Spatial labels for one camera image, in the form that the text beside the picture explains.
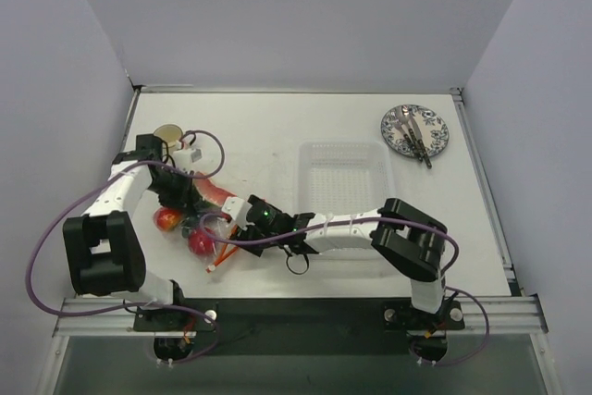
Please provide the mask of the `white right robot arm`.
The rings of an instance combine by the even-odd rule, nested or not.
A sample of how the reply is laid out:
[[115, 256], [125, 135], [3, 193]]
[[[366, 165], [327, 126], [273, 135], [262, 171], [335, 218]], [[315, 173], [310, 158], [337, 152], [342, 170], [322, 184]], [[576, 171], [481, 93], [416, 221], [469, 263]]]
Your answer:
[[374, 210], [351, 215], [301, 213], [291, 216], [255, 195], [230, 197], [222, 211], [238, 227], [233, 238], [257, 256], [278, 247], [288, 257], [370, 249], [411, 282], [410, 316], [422, 328], [443, 316], [442, 256], [448, 229], [398, 198]]

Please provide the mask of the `clear zip bag orange seal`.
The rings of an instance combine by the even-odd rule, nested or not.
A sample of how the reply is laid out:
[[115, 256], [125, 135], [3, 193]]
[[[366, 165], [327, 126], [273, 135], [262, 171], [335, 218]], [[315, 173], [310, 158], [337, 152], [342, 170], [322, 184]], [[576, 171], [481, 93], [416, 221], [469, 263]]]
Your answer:
[[[170, 232], [161, 231], [161, 232], [163, 232], [163, 233], [178, 232], [180, 234], [181, 238], [186, 241], [187, 246], [188, 246], [188, 238], [184, 238], [181, 235], [180, 224], [173, 231], [170, 231]], [[231, 235], [233, 235], [233, 232], [237, 229], [237, 227], [230, 226], [227, 222], [224, 222], [222, 219], [214, 219], [211, 222], [204, 223], [203, 228], [201, 228], [201, 226], [200, 226], [199, 229], [201, 229], [203, 231], [208, 230], [207, 236], [208, 235], [215, 235], [215, 236], [222, 238], [222, 239], [228, 239]], [[215, 251], [214, 255], [207, 256], [207, 257], [198, 257], [195, 255], [198, 259], [203, 261], [203, 263], [206, 265], [205, 271], [207, 274], [215, 272], [224, 261], [229, 259], [229, 257], [232, 254], [234, 254], [236, 251], [238, 251], [237, 247], [229, 247], [227, 243], [218, 242], [218, 241], [214, 241], [214, 242], [216, 244], [216, 251]]]

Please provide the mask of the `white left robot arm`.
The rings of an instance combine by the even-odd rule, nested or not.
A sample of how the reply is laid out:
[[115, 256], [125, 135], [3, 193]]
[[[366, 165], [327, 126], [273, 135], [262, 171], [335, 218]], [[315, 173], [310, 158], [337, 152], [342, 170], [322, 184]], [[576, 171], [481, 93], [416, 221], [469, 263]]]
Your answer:
[[136, 138], [135, 149], [116, 156], [107, 187], [78, 217], [63, 224], [68, 270], [79, 295], [119, 296], [158, 304], [154, 319], [165, 330], [184, 327], [188, 308], [179, 284], [150, 272], [132, 216], [145, 192], [185, 219], [204, 202], [193, 180], [162, 163], [166, 143], [153, 134]]

